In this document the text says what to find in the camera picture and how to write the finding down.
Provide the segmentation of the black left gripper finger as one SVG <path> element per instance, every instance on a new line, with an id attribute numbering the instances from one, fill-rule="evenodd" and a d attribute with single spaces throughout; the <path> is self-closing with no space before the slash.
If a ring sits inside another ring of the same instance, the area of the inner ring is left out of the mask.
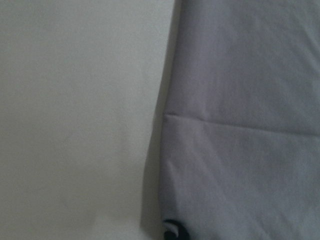
<path id="1" fill-rule="evenodd" d="M 189 240 L 189 232 L 179 221 L 166 219 L 163 223 L 169 226 L 163 234 L 165 240 Z"/>

